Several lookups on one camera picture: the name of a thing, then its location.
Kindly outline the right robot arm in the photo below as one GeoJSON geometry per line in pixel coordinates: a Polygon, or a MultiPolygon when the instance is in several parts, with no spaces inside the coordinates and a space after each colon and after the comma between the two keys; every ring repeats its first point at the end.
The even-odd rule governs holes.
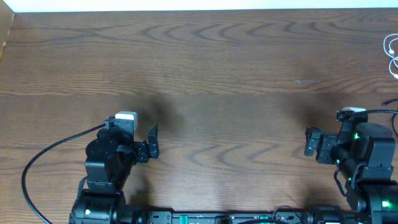
{"type": "Polygon", "coordinates": [[[307,128],[305,156],[336,166],[338,184],[357,223],[397,223],[396,148],[392,131],[376,123],[343,125],[337,134],[307,128]]]}

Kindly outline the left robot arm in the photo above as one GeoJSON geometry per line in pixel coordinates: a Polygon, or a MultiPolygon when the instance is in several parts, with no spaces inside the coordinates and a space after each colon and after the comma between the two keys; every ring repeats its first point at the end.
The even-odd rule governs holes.
{"type": "Polygon", "coordinates": [[[158,125],[151,127],[146,141],[134,140],[134,125],[133,120],[110,117],[87,145],[87,176],[79,183],[69,223],[148,222],[147,212],[126,204],[123,187],[133,166],[158,158],[158,125]]]}

